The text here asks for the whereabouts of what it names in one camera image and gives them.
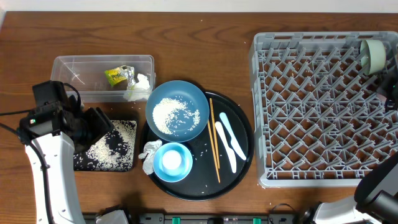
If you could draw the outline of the mint green bowl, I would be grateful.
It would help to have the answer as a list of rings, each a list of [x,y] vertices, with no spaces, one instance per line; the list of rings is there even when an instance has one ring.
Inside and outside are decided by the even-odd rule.
[[[386,64],[386,49],[380,40],[363,40],[360,52],[364,53],[361,66],[365,75],[380,72]]]

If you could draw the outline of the yellow green snack wrapper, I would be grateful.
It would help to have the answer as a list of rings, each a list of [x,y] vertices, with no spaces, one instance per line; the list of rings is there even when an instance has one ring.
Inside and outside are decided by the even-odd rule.
[[[135,69],[132,66],[122,65],[117,68],[106,70],[105,77],[111,86],[115,86],[123,81],[127,81],[128,86],[136,84]]]

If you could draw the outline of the white tissue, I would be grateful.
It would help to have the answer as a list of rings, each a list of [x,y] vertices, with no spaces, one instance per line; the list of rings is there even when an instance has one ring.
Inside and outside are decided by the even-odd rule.
[[[151,93],[149,79],[145,75],[138,73],[127,82],[123,98],[127,101],[147,101]]]

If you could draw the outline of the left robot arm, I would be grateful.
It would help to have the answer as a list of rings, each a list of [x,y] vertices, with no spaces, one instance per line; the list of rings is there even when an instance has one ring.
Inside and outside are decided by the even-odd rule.
[[[83,110],[78,93],[67,84],[47,81],[33,86],[36,107],[19,122],[17,133],[34,177],[37,223],[84,223],[73,168],[73,155],[113,130],[99,108]]]

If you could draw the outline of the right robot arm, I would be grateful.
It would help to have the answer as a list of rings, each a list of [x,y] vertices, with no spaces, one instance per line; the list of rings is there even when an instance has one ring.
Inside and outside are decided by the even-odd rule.
[[[386,113],[397,112],[397,73],[381,78],[376,93],[385,98]],[[397,140],[397,129],[387,132],[386,128],[376,129],[371,140],[376,140],[380,132],[387,140],[393,135]],[[352,197],[319,203],[297,223],[397,223],[397,151],[360,181]]]

